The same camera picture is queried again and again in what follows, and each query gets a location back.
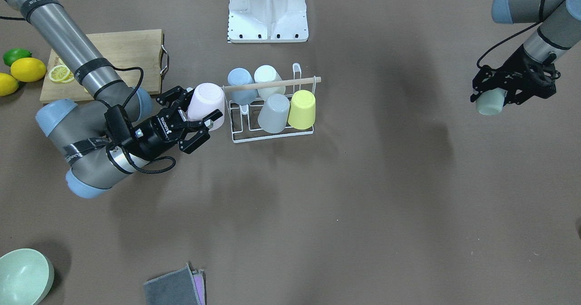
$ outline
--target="folded cloth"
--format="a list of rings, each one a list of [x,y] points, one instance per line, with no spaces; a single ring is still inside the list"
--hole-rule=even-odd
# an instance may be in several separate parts
[[[148,305],[206,305],[203,271],[189,266],[143,284]]]

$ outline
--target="wooden cutting board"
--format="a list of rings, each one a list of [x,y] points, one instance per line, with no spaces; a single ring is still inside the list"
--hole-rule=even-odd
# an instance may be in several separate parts
[[[115,32],[102,34],[88,34],[89,40],[118,68],[141,67],[145,73],[141,88],[149,94],[160,94],[162,91],[161,57],[163,32],[162,30],[136,30],[132,32]],[[49,72],[59,65],[59,57],[50,51],[50,58],[46,69]],[[128,84],[135,86],[139,80],[139,71],[119,71],[119,76]],[[93,100],[91,95],[76,81],[58,83],[50,80],[47,74],[42,85],[40,102],[49,103],[61,98],[70,98],[73,101]]]

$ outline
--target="lemon slice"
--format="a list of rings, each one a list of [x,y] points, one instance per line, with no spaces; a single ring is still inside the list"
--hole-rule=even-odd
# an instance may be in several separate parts
[[[66,83],[70,83],[74,80],[74,75],[73,73],[71,73],[67,78],[65,78],[61,83],[66,84]]]
[[[63,80],[68,79],[70,74],[71,71],[67,68],[67,66],[60,64],[50,70],[48,77],[54,82],[62,82]]]

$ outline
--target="wooden stick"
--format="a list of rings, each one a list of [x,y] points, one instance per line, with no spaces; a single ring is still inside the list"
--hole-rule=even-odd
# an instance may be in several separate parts
[[[294,84],[314,84],[315,82],[320,83],[321,77],[312,78],[301,78],[301,79],[290,79],[290,80],[279,80],[278,82],[267,82],[259,84],[239,84],[236,86],[223,86],[224,92],[235,92],[237,90],[249,90],[249,89],[260,89],[269,88],[277,86],[292,86]]]

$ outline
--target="light green bowl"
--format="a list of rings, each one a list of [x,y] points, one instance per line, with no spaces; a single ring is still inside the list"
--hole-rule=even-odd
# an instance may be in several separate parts
[[[54,280],[50,260],[34,249],[17,249],[0,257],[0,304],[37,305]]]

